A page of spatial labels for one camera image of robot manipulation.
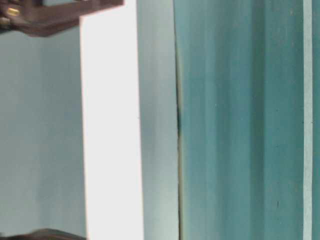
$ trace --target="vertical stripe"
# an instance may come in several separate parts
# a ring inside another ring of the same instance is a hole
[[[80,20],[90,240],[144,239],[136,5]]]
[[[312,175],[313,175],[312,0],[303,1],[303,49],[304,49],[303,240],[312,240]]]

